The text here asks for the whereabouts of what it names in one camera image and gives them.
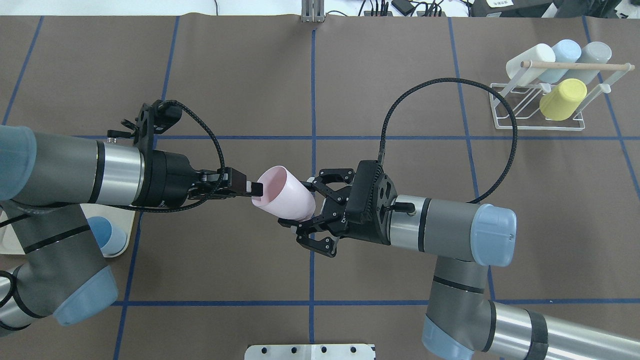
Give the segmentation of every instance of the white cup rack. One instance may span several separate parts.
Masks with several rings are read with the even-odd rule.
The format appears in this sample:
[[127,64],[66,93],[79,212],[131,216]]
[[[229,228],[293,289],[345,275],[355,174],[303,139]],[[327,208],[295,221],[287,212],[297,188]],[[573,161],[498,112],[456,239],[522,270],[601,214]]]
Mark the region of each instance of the white cup rack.
[[[518,80],[530,68],[538,69],[576,69],[576,70],[599,70],[614,71],[603,83],[597,84],[587,94],[587,97],[580,103],[572,118],[563,121],[550,120],[540,112],[540,106],[531,106],[531,103],[539,104],[543,95],[551,92],[556,85],[548,83],[536,83],[526,86],[517,86]],[[611,85],[622,78],[627,72],[634,70],[636,67],[629,63],[626,64],[597,64],[597,63],[550,63],[544,61],[523,61],[520,64],[520,70],[515,74],[513,79],[507,84],[492,83],[491,87],[499,90],[510,104],[517,102],[516,106],[512,106],[513,114],[518,122],[518,130],[557,130],[557,131],[582,131],[584,130],[584,118],[582,111],[584,108],[600,94],[608,94],[611,92]],[[493,123],[496,129],[511,129],[511,121],[506,110],[502,113],[498,112],[500,101],[489,94],[491,103],[491,112],[493,114]]]

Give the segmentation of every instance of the light blue joint cover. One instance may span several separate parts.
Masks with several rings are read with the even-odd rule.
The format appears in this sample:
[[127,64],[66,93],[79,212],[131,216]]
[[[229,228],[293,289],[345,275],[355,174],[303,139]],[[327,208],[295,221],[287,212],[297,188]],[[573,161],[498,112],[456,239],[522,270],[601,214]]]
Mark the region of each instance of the light blue joint cover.
[[53,317],[62,326],[73,325],[106,309],[117,298],[118,287],[107,265],[71,294],[53,312]]
[[471,254],[483,266],[507,266],[516,246],[516,214],[484,204],[471,223]]
[[458,343],[435,323],[424,316],[422,344],[436,356],[446,360],[471,360],[474,351]]
[[0,126],[0,200],[18,195],[36,162],[36,137],[24,126]]

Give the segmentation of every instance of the metal bracket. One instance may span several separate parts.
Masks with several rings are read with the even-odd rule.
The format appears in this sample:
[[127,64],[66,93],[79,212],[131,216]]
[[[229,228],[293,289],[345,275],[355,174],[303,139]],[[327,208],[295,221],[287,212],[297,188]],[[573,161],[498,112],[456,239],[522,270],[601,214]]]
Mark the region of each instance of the metal bracket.
[[324,22],[324,0],[302,0],[302,22]]
[[375,360],[373,344],[253,345],[244,360]]

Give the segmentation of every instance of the black band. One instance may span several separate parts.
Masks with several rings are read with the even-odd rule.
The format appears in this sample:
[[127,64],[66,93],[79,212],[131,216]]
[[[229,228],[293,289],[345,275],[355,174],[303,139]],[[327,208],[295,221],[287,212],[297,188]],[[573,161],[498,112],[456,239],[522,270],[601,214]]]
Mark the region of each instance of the black band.
[[93,180],[93,190],[91,191],[91,197],[89,197],[89,204],[95,204],[98,201],[100,195],[100,188],[102,188],[102,178],[104,177],[104,143],[98,143],[98,162],[95,167],[95,180]]
[[60,240],[64,240],[66,238],[70,238],[73,235],[78,235],[80,233],[83,233],[85,231],[89,231],[91,230],[91,227],[89,227],[89,225],[83,225],[81,227],[76,227],[75,229],[71,229],[69,231],[65,231],[64,233],[58,234],[56,236],[51,236],[50,238],[44,239],[44,240],[40,240],[35,244],[29,245],[27,247],[24,248],[24,253],[25,254],[29,254],[32,251],[36,251],[38,249],[42,249],[43,247],[47,246],[47,245],[51,245],[53,243],[57,243]]
[[535,311],[527,310],[531,319],[531,344],[524,360],[544,360],[549,348],[549,333],[545,316]]
[[13,224],[14,222],[18,222],[18,221],[20,221],[20,220],[24,220],[24,219],[26,219],[26,218],[28,218],[28,217],[30,217],[30,215],[29,215],[29,214],[22,214],[22,215],[18,215],[18,216],[16,216],[15,218],[11,218],[11,219],[9,219],[9,220],[5,220],[5,221],[3,221],[3,222],[0,222],[0,227],[5,227],[5,226],[7,226],[7,225],[11,225],[11,224]]
[[9,331],[20,331],[23,329],[26,329],[27,327],[29,327],[30,323],[23,326],[23,327],[11,327],[5,323],[3,323],[2,321],[0,321],[0,327],[3,328],[4,330],[9,330]]
[[13,296],[13,292],[15,291],[15,278],[10,272],[6,272],[4,270],[0,270],[0,277],[9,279],[9,292],[6,293],[2,300],[0,300],[0,307],[3,307]]
[[493,345],[493,337],[495,336],[496,314],[495,314],[495,304],[493,303],[493,301],[489,300],[489,306],[491,306],[491,327],[489,328],[489,337],[486,339],[486,344],[484,345],[484,349],[481,350],[482,352],[489,351],[489,349],[491,348],[491,345]]
[[464,291],[469,291],[471,293],[478,293],[478,294],[484,294],[484,289],[481,288],[474,288],[473,286],[467,286],[464,284],[460,284],[459,282],[454,282],[454,281],[449,281],[447,279],[443,279],[441,277],[437,277],[437,276],[433,276],[433,280],[435,282],[439,282],[440,284],[446,285],[446,286],[450,286],[452,288],[456,288],[456,289],[460,289],[460,290],[464,290]]
[[424,199],[422,211],[420,212],[420,225],[418,225],[418,251],[424,252],[424,226],[427,223],[427,210],[431,199]]
[[[18,279],[18,271],[20,271],[21,267],[22,267],[22,265],[18,266],[13,271],[13,277],[16,279],[16,282],[17,282],[17,279]],[[27,305],[24,304],[24,301],[22,301],[22,298],[20,298],[20,293],[18,293],[17,284],[16,284],[16,287],[15,287],[15,290],[13,291],[13,299],[15,300],[15,303],[16,303],[16,305],[18,305],[20,310],[22,310],[23,313],[29,315],[30,317],[35,318],[35,319],[42,319],[42,318],[46,317],[46,316],[38,315],[38,314],[34,313],[33,311],[29,310]]]

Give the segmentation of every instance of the cable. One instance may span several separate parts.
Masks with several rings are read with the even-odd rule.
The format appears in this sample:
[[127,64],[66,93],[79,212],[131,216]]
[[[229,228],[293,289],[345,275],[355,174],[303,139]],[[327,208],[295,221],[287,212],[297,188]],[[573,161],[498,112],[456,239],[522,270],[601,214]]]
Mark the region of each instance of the cable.
[[341,14],[343,14],[343,16],[349,16],[349,15],[343,13],[343,12],[339,12],[338,10],[331,10],[330,12],[327,12],[326,14],[329,15],[330,13],[341,13]]
[[[213,144],[216,146],[216,152],[218,153],[218,159],[220,161],[220,168],[224,169],[225,168],[225,157],[222,154],[222,148],[220,147],[220,143],[218,143],[218,139],[216,138],[216,135],[213,133],[213,131],[211,131],[211,129],[209,129],[209,126],[207,126],[207,124],[205,124],[204,121],[202,121],[202,119],[196,115],[193,111],[191,111],[191,109],[189,109],[186,105],[182,104],[181,102],[177,101],[177,100],[166,100],[165,101],[168,104],[174,105],[174,106],[178,106],[180,109],[183,109],[184,112],[186,112],[193,120],[195,120],[195,122],[198,123],[198,125],[200,125],[200,127],[202,129],[204,129],[204,131],[207,133],[207,135],[209,135],[209,138],[211,138],[211,140],[213,141]],[[155,208],[144,208],[144,207],[137,207],[137,206],[120,206],[120,205],[110,205],[114,208],[118,208],[118,209],[124,209],[124,210],[132,210],[132,211],[143,211],[146,213],[176,213],[178,211],[184,211],[184,210],[189,210],[189,209],[193,209],[197,206],[200,206],[202,204],[205,203],[205,201],[212,199],[213,195],[216,191],[218,191],[220,189],[220,186],[222,185],[222,180],[223,180],[223,176],[219,176],[218,180],[216,181],[216,186],[214,186],[213,190],[211,190],[209,192],[209,194],[207,194],[207,197],[202,199],[202,200],[198,200],[192,204],[189,204],[187,206],[181,206],[179,208],[173,208],[173,209],[155,209]]]
[[518,144],[518,124],[516,123],[516,117],[513,114],[513,110],[511,109],[511,106],[509,105],[507,100],[505,100],[497,91],[490,88],[489,86],[480,84],[476,81],[467,80],[467,79],[439,78],[439,79],[429,80],[425,83],[416,85],[413,88],[407,90],[404,94],[398,97],[398,99],[393,103],[393,105],[391,105],[391,108],[389,108],[389,111],[387,112],[387,116],[385,117],[385,121],[382,125],[382,133],[380,134],[380,150],[378,152],[378,163],[380,164],[380,166],[382,166],[382,163],[384,162],[384,159],[385,159],[385,151],[386,151],[385,146],[387,144],[387,126],[389,125],[389,120],[391,119],[391,115],[393,115],[394,111],[396,110],[396,107],[406,97],[413,94],[414,92],[420,90],[421,88],[427,87],[429,85],[437,84],[437,83],[461,83],[461,84],[475,86],[477,88],[481,88],[487,92],[490,92],[493,96],[495,96],[500,101],[500,103],[502,103],[505,109],[507,109],[507,112],[509,113],[509,118],[511,119],[511,126],[513,127],[513,132],[512,132],[513,137],[511,139],[511,151],[509,152],[509,159],[507,160],[507,165],[504,167],[504,170],[502,171],[502,174],[498,177],[498,180],[496,180],[496,182],[491,186],[491,188],[489,188],[489,190],[487,190],[484,194],[480,195],[474,200],[469,201],[470,204],[477,204],[478,202],[481,202],[482,200],[484,200],[487,196],[491,195],[491,193],[498,188],[502,180],[504,180],[504,178],[507,176],[509,169],[511,169],[513,158],[516,156],[516,146]]
[[472,3],[468,2],[467,0],[460,0],[460,2],[462,2],[463,4],[465,4],[467,6],[467,16],[471,16],[471,6],[473,5]]
[[424,13],[427,14],[427,11],[429,10],[429,3],[427,3],[426,1],[411,1],[411,3],[416,4],[413,7],[413,10],[411,11],[411,14],[409,16],[413,16],[414,13],[417,13],[416,10],[418,10],[418,6],[424,4]]
[[609,2],[609,0],[605,0],[604,3],[601,3],[601,8],[600,8],[600,14],[598,15],[598,17],[602,18],[602,15],[604,14],[604,10],[607,7],[607,3]]
[[362,0],[362,4],[360,5],[360,11],[358,11],[358,16],[360,16],[360,14],[362,13],[362,8],[364,8],[364,4],[367,2],[367,0]]
[[442,3],[444,3],[444,0],[440,0],[440,2],[436,4],[436,8],[434,10],[434,12],[438,12],[439,17],[442,16],[442,6],[441,6]]

